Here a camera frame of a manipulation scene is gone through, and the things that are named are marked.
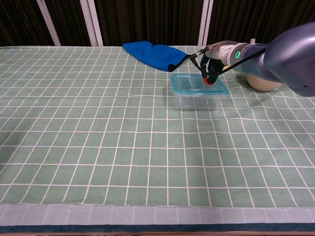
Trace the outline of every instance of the blue cloth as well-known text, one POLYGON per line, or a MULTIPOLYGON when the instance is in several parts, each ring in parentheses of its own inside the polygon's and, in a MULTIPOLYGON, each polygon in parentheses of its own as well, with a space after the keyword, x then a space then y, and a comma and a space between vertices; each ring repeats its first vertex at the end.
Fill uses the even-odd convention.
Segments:
POLYGON ((163 71, 174 71, 187 58, 187 54, 166 45, 153 45, 148 41, 123 44, 123 48, 142 63, 163 71))

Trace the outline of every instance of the green tablecloth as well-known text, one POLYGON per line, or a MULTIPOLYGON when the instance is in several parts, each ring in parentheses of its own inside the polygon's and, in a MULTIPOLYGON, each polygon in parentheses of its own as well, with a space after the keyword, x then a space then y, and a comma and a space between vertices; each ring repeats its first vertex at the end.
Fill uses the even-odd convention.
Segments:
POLYGON ((0 203, 315 207, 314 98, 229 72, 221 108, 181 111, 171 74, 121 47, 1 48, 0 203))

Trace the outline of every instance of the clear plastic box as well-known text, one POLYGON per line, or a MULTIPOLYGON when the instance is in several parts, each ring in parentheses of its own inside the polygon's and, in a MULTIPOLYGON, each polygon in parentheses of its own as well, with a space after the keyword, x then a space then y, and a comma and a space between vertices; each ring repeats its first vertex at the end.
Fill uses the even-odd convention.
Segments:
POLYGON ((230 95, 219 78, 207 85, 200 74, 173 74, 171 85, 180 109, 215 109, 221 106, 222 98, 230 95))

